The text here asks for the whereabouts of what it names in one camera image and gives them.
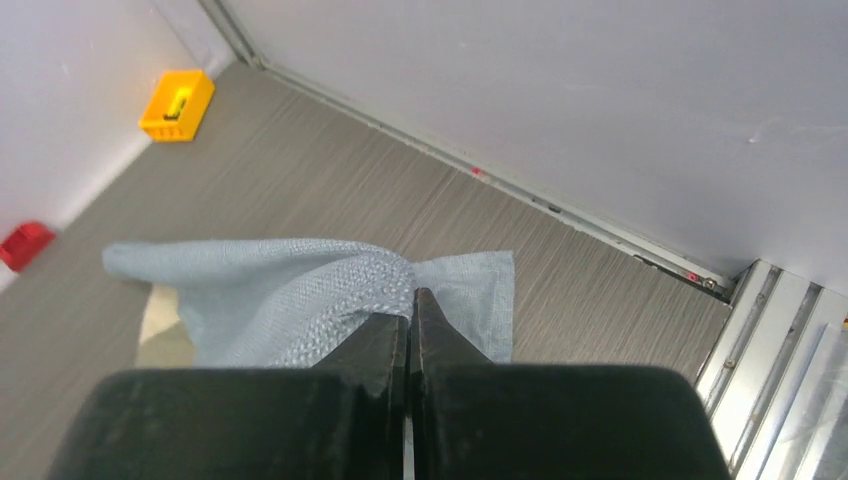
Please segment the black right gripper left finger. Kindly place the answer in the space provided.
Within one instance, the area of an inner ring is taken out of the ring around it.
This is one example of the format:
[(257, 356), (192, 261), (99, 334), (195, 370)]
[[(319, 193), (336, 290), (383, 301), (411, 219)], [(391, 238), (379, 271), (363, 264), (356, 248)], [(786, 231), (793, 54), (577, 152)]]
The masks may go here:
[(102, 380), (52, 479), (399, 479), (408, 323), (371, 315), (313, 367)]

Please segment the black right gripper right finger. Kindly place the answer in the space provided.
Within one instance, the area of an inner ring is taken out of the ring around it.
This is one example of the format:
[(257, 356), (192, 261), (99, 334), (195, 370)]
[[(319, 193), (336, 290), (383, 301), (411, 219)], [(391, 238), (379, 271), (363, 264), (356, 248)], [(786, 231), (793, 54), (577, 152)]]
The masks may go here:
[(410, 412), (418, 479), (726, 479), (705, 409), (646, 365), (499, 364), (415, 293)]

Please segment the blue pillowcase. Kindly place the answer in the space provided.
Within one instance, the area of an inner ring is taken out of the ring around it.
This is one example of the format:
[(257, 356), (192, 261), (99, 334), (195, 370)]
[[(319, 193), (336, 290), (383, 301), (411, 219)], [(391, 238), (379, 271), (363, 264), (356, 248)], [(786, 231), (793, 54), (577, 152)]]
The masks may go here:
[(410, 318), (433, 292), (449, 323), (488, 359), (513, 350), (515, 269), (508, 251), (412, 262), (330, 239), (122, 243), (111, 275), (172, 288), (198, 367), (310, 367), (373, 313)]

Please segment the cream pillow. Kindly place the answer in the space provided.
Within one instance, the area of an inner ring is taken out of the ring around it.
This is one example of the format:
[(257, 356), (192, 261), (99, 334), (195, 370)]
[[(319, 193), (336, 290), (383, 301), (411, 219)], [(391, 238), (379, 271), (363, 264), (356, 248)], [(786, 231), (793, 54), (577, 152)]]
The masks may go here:
[(186, 368), (195, 346), (178, 313), (178, 293), (166, 286), (151, 288), (140, 326), (137, 368)]

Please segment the yellow plastic bin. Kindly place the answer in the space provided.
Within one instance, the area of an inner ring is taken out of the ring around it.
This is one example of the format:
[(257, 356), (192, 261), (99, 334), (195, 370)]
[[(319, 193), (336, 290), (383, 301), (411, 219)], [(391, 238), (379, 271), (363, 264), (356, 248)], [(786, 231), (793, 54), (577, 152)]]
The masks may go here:
[(190, 142), (199, 129), (215, 92), (203, 70), (167, 71), (139, 120), (139, 128), (154, 142)]

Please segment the red toy block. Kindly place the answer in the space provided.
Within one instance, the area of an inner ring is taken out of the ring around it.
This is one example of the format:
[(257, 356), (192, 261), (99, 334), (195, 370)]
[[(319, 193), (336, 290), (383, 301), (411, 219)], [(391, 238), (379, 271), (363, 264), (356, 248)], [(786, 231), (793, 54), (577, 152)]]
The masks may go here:
[(21, 273), (55, 237), (55, 232), (41, 222), (22, 223), (1, 242), (1, 261), (12, 272)]

